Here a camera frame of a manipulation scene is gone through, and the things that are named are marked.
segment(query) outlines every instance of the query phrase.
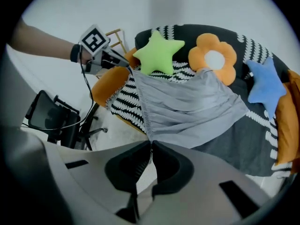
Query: gray fabric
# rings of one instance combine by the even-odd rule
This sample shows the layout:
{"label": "gray fabric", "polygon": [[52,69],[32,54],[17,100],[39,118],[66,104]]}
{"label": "gray fabric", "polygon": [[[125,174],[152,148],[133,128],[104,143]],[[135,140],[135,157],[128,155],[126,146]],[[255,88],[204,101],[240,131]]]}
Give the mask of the gray fabric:
{"label": "gray fabric", "polygon": [[248,111],[207,68],[182,84],[132,74],[150,141],[193,148],[224,133]]}

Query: white wall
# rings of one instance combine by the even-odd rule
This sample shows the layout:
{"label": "white wall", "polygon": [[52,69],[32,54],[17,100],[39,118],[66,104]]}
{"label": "white wall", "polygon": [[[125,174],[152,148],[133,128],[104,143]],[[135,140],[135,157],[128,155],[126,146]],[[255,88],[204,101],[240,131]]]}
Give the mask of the white wall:
{"label": "white wall", "polygon": [[[93,23],[104,32],[122,28],[130,49],[136,34],[145,29],[178,23],[215,25],[253,38],[300,74],[299,43],[271,0],[35,0],[23,17],[29,25],[74,43]],[[26,66],[24,76],[31,77],[35,87],[47,87],[74,106],[88,93],[79,65],[12,53],[18,66]]]}

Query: black and white striped blanket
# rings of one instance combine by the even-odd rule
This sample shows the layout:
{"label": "black and white striped blanket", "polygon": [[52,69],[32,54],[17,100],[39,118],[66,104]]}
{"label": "black and white striped blanket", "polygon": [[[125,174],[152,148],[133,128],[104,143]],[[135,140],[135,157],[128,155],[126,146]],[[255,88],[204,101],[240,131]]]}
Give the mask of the black and white striped blanket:
{"label": "black and white striped blanket", "polygon": [[[165,26],[156,29],[166,39],[176,39],[173,28],[174,26]],[[244,35],[236,34],[235,39],[245,46],[243,61],[252,59],[262,63],[267,56],[273,55],[259,43]],[[173,62],[173,67],[173,75],[154,72],[151,76],[175,83],[184,83],[195,75],[186,62]],[[230,88],[241,95],[249,108],[246,116],[221,136],[193,149],[220,157],[246,174],[288,177],[292,163],[275,166],[278,152],[278,132],[275,120],[269,120],[262,104],[248,103],[245,81],[236,78]],[[119,115],[132,126],[145,132],[142,109],[132,75],[129,75],[126,85],[118,91],[109,107],[112,114]]]}

